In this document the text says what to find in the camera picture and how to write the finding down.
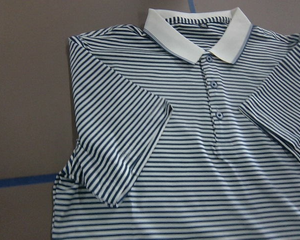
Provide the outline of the navy white striped polo shirt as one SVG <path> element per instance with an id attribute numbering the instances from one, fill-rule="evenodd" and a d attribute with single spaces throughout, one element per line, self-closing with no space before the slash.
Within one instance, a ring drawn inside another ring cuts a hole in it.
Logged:
<path id="1" fill-rule="evenodd" d="M 69 38 L 54 240 L 300 240 L 300 33 L 150 9 Z"/>

